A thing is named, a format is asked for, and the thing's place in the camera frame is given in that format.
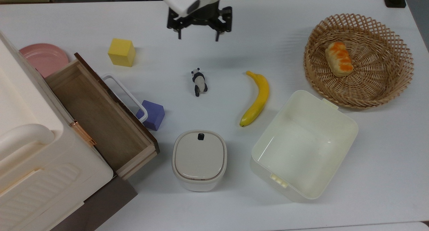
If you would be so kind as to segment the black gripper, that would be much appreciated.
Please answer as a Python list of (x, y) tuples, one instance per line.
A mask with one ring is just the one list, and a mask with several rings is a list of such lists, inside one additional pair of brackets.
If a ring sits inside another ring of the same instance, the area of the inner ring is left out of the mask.
[(167, 28), (176, 32), (178, 39), (181, 40), (181, 29), (191, 24), (214, 27), (216, 30), (216, 42), (218, 42), (220, 35), (225, 32), (231, 32), (232, 19), (233, 8), (227, 6), (220, 10), (219, 1), (217, 1), (199, 8), (186, 17), (179, 17), (176, 12), (169, 8)]

